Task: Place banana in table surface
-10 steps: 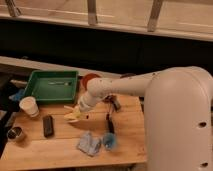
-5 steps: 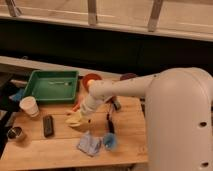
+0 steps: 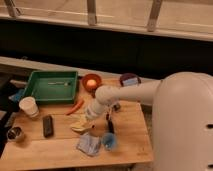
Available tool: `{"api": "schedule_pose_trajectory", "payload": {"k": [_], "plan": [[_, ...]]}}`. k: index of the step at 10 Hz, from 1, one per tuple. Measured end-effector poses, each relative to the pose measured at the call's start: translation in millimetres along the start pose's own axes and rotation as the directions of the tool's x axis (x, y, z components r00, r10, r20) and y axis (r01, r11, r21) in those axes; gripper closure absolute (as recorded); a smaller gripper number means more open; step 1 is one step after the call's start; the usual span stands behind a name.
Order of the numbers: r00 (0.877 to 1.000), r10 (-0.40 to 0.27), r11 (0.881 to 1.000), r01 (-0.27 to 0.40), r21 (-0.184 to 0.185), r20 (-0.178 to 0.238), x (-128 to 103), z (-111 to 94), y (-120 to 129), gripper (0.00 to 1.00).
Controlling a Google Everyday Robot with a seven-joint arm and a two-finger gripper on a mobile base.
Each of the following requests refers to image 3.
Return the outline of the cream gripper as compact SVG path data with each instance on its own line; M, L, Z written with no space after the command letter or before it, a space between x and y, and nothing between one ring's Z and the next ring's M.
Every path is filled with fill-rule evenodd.
M92 100L85 108L85 121L82 123L82 127L87 129L87 124L99 118L106 111L106 106L101 104L98 100Z

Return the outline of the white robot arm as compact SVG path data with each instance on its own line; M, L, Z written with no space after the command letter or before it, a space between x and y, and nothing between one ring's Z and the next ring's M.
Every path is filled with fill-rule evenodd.
M154 171L213 171L213 76L178 72L137 85L103 85L86 117L96 119L120 100L152 107Z

